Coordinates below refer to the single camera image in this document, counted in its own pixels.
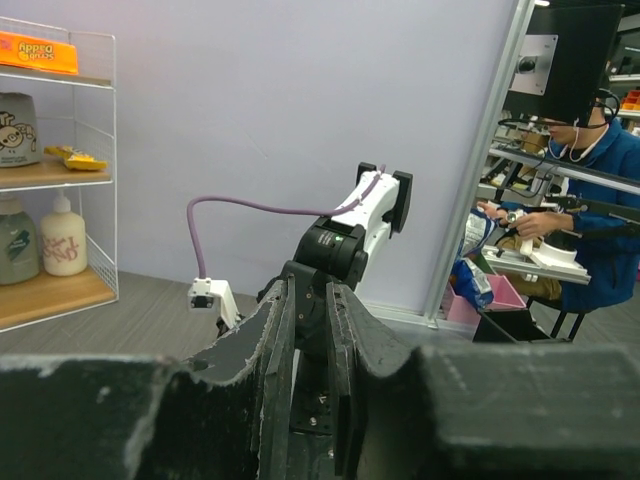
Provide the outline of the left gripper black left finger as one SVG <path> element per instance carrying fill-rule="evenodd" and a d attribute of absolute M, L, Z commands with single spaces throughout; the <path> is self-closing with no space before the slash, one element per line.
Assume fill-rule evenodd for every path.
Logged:
<path fill-rule="evenodd" d="M 211 346 L 149 355 L 5 355 L 5 479 L 282 479 L 295 282 Z"/>

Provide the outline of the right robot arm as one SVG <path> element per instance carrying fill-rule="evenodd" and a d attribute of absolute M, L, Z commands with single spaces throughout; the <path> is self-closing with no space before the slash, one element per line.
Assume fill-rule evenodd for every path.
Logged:
<path fill-rule="evenodd" d="M 331 288 L 355 290 L 382 247 L 406 223 L 413 175 L 358 166 L 356 187 L 332 213 L 316 215 L 281 273 L 258 292 L 262 300 L 279 280 L 294 279 L 295 349 L 314 363 L 326 363 Z"/>

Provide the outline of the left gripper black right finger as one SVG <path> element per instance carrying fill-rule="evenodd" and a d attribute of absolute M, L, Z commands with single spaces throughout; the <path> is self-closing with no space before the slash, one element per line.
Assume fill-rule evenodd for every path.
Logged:
<path fill-rule="evenodd" d="M 326 288 L 344 479 L 635 479 L 639 364 L 606 345 L 412 345 Z"/>

